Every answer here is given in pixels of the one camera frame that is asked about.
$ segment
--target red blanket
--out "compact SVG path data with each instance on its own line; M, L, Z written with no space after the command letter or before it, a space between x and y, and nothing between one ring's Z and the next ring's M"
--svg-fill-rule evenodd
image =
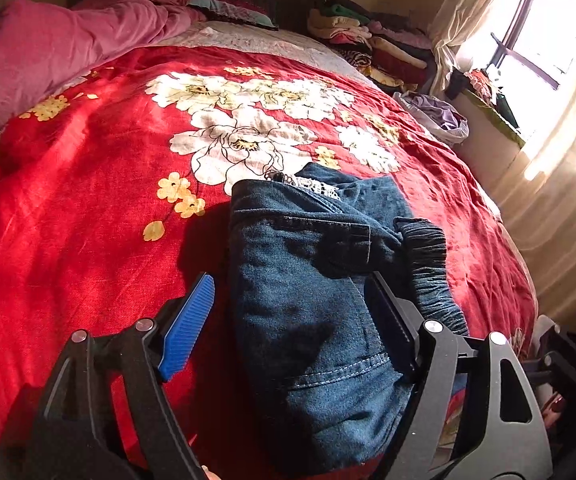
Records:
M530 287L468 168L397 103L302 63L225 48L140 48L12 119L0 140L0 440L22 443L70 333L118 332L183 295L217 298L168 398L202 463L275 478L227 313L232 183L314 161L391 173L443 228L472 336L532 331ZM115 384L122 436L135 439Z

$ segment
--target sheer white curtain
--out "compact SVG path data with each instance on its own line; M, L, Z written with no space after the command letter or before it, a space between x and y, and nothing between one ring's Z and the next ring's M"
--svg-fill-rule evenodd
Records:
M472 36L484 21L493 0L445 0L429 34L434 45L439 70L431 93L437 94L448 85L448 76L455 66L453 49Z
M576 83L557 116L489 191L528 264L541 312L576 328Z

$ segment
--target red floral bedspread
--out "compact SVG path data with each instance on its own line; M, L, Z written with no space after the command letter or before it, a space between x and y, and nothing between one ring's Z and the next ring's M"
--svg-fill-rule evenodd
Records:
M445 231L471 335L529 337L530 287L468 168L375 88L280 57L176 46L136 49L77 82L0 140L3 444L28 437L71 332L118 332L207 271L213 311L165 389L202 463L224 480L275 477L229 325L228 195L241 178L310 161L392 174L415 215Z

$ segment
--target blue denim garment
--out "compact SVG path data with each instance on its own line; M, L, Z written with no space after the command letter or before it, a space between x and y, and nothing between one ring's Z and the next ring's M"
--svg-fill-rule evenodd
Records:
M272 181L233 186L230 279L235 332L275 465L289 476L364 462L394 434L412 384L398 341L365 302L379 270L424 317L468 335L452 300L442 231L411 219L391 176L360 180L308 164L297 176L339 200Z

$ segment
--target blue gripper pad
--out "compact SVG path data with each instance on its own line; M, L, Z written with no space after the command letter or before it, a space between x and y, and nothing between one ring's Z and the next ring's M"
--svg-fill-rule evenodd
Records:
M185 297L183 307L164 336L159 363L159 372L164 381L169 381L188 361L213 302L214 280L209 274L204 274Z

